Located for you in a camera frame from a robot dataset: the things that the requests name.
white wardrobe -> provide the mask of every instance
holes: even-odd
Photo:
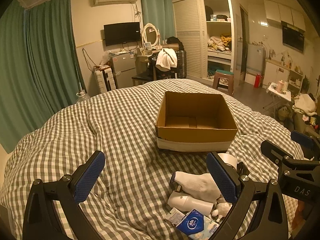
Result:
[[[231,22],[207,21],[205,6],[213,14],[230,16]],[[177,38],[187,52],[187,78],[208,85],[208,62],[234,73],[234,87],[239,85],[242,61],[242,23],[238,0],[177,0],[173,3]],[[231,34],[231,53],[212,51],[208,40],[212,36]]]

white sock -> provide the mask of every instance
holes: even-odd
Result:
[[[221,194],[210,173],[194,175],[176,171],[174,181],[181,185],[185,193],[210,203],[216,203]]]

black flat screen tv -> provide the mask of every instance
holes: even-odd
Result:
[[[115,23],[104,25],[106,46],[141,41],[140,23]]]
[[[282,43],[303,53],[304,35],[290,27],[282,26]]]

light fixture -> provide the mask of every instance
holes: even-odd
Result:
[[[260,25],[261,25],[261,26],[265,26],[265,27],[268,27],[268,26],[269,26],[268,23],[266,23],[266,22],[260,22]]]

tissue pack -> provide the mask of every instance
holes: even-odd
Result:
[[[192,210],[177,225],[177,229],[194,240],[208,240],[219,224],[207,218],[197,210]]]

